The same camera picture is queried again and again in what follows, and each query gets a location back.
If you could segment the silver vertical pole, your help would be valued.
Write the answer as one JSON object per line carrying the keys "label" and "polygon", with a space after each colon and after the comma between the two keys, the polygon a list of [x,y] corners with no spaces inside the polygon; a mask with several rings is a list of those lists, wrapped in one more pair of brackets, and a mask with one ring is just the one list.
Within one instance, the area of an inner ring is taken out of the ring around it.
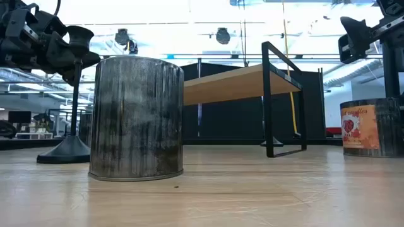
{"label": "silver vertical pole", "polygon": [[[198,63],[197,63],[198,79],[201,77],[201,67],[202,67],[202,58],[198,58]],[[198,113],[197,113],[197,119],[198,119],[197,138],[200,137],[201,110],[202,110],[202,106],[199,103],[198,104]]]}

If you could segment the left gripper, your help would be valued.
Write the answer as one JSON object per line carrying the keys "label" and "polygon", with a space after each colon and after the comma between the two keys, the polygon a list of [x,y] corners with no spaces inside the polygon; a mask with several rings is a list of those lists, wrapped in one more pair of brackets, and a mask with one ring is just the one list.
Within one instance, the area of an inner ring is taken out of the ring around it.
{"label": "left gripper", "polygon": [[[56,32],[46,34],[36,31],[37,11],[30,8],[0,8],[0,67],[57,72],[74,86],[80,82],[82,68],[100,62],[100,56],[90,52],[91,31],[68,31],[69,43],[56,37]],[[76,63],[82,68],[78,71]]]}

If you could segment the black office chair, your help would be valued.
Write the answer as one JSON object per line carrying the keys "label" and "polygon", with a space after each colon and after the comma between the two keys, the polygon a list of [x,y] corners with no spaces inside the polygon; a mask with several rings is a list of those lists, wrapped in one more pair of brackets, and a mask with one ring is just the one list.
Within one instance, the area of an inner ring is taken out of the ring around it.
{"label": "black office chair", "polygon": [[0,120],[0,137],[12,139],[17,133],[16,128],[9,122]]}

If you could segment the black round ceiling device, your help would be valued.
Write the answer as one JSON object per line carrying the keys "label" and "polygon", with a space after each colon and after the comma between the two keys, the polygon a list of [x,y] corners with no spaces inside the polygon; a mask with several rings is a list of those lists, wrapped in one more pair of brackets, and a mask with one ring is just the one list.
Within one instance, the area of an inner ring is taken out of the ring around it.
{"label": "black round ceiling device", "polygon": [[227,28],[220,27],[217,29],[216,41],[222,45],[227,45],[230,42],[230,34]]}
{"label": "black round ceiling device", "polygon": [[115,41],[119,45],[126,45],[129,42],[128,30],[126,28],[118,29],[117,33],[115,34]]}

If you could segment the black desk lamp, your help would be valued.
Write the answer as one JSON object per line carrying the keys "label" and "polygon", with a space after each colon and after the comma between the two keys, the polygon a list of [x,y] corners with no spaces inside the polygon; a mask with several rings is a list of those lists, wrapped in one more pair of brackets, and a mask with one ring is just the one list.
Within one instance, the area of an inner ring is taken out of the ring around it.
{"label": "black desk lamp", "polygon": [[39,123],[44,123],[44,124],[53,123],[53,121],[51,120],[50,115],[47,114],[46,112],[44,112],[44,113],[39,113],[39,114],[37,114],[37,115],[34,115],[34,116],[33,116],[33,119],[34,119],[36,122],[39,122]]}

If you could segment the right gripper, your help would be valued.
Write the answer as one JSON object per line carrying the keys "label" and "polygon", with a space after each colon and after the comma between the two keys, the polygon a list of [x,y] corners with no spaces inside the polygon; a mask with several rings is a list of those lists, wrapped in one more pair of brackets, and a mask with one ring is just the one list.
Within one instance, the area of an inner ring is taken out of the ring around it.
{"label": "right gripper", "polygon": [[[377,0],[384,16],[396,16],[404,12],[404,0]],[[342,16],[340,21],[347,32],[338,39],[338,50],[342,63],[352,63],[367,57],[371,44],[379,41],[398,55],[404,51],[404,17],[383,18],[374,26],[367,26],[365,20],[357,21]]]}

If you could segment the dark streaked metal candle tin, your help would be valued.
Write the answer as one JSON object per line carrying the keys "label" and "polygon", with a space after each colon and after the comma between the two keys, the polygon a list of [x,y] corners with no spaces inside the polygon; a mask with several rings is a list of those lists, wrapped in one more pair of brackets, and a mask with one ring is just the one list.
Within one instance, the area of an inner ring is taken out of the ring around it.
{"label": "dark streaked metal candle tin", "polygon": [[343,154],[404,158],[404,101],[354,100],[340,104]]}
{"label": "dark streaked metal candle tin", "polygon": [[100,61],[95,79],[89,176],[135,182],[181,175],[183,70],[122,55]]}

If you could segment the black frame wooden shelf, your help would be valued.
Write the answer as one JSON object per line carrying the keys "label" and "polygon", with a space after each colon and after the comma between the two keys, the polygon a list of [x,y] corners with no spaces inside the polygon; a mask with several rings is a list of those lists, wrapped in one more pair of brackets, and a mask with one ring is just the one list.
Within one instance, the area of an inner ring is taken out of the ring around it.
{"label": "black frame wooden shelf", "polygon": [[299,94],[299,125],[300,138],[298,144],[300,150],[307,149],[307,128],[304,113],[303,87],[289,74],[275,67],[269,58],[272,52],[281,59],[295,73],[301,75],[302,71],[271,42],[261,44],[260,65],[242,67],[223,73],[212,74],[203,78],[196,78],[184,82],[184,105],[196,105],[204,103],[216,103],[244,98],[263,98],[263,126],[266,156],[276,158],[294,154],[294,151],[286,153],[274,153],[273,122],[272,122],[272,95],[293,93]]}

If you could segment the computer monitor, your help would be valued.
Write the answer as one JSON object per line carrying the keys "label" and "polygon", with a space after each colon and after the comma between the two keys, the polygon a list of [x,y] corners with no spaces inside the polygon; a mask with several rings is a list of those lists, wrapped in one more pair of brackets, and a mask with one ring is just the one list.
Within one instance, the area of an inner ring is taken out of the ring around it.
{"label": "computer monitor", "polygon": [[9,111],[8,122],[9,123],[27,123],[32,120],[31,111]]}

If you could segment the black partition panel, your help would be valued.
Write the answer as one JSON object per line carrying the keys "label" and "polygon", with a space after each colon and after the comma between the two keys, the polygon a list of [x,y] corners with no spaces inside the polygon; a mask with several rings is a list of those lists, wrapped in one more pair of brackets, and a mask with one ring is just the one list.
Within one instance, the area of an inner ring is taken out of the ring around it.
{"label": "black partition panel", "polygon": [[[325,138],[324,96],[318,72],[290,73],[304,90],[307,138]],[[293,138],[292,104],[288,93],[272,96],[273,135]],[[182,111],[184,139],[262,139],[263,106],[260,98],[191,105]]]}

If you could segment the white low shelf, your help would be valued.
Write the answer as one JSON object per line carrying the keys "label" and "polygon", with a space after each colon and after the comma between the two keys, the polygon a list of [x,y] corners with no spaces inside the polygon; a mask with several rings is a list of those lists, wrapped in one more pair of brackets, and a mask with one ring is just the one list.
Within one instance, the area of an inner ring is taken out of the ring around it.
{"label": "white low shelf", "polygon": [[53,133],[21,132],[21,133],[16,133],[15,138],[17,138],[17,139],[52,139]]}

